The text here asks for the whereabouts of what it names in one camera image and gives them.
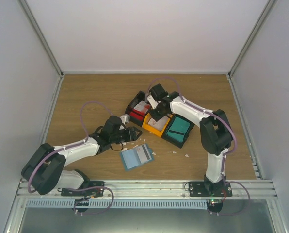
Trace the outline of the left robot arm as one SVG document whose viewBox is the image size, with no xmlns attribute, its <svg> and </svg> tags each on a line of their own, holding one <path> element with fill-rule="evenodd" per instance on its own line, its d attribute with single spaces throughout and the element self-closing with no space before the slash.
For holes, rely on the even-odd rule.
<svg viewBox="0 0 289 233">
<path fill-rule="evenodd" d="M 128 115 L 110 116 L 103 126 L 80 141 L 62 146 L 40 145 L 21 172 L 28 182 L 28 192 L 45 195 L 55 189 L 72 189 L 78 196 L 86 195 L 90 179 L 80 170 L 67 171 L 65 167 L 100 155 L 112 149 L 113 144 L 136 141 L 142 131 L 126 126 L 128 122 Z"/>
</svg>

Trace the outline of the white credit card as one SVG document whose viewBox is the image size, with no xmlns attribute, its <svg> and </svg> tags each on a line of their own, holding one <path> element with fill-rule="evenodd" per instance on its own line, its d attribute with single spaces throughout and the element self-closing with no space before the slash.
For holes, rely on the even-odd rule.
<svg viewBox="0 0 289 233">
<path fill-rule="evenodd" d="M 153 161 L 151 150 L 148 144 L 142 144 L 140 146 L 137 146 L 135 150 L 136 150 L 138 159 L 140 161 L 140 164 L 146 164 L 148 162 Z"/>
</svg>

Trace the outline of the blue leather card holder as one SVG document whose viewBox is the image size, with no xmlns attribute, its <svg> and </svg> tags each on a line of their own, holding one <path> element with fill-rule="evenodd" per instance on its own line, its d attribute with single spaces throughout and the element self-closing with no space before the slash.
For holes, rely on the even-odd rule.
<svg viewBox="0 0 289 233">
<path fill-rule="evenodd" d="M 137 156 L 136 150 L 135 150 L 136 147 L 133 147 L 133 148 L 128 149 L 128 150 L 124 150 L 124 151 L 122 151 L 120 153 L 120 157 L 121 157 L 123 166 L 124 166 L 126 171 L 129 171 L 129 170 L 132 170 L 134 168 L 137 168 L 137 167 L 140 167 L 142 165 L 145 165 L 145 164 L 140 164 L 140 161 L 138 159 L 138 156 Z M 152 154 L 153 161 L 154 161 L 153 150 L 151 149 L 151 147 L 150 147 L 150 150 L 151 150 L 151 154 Z"/>
</svg>

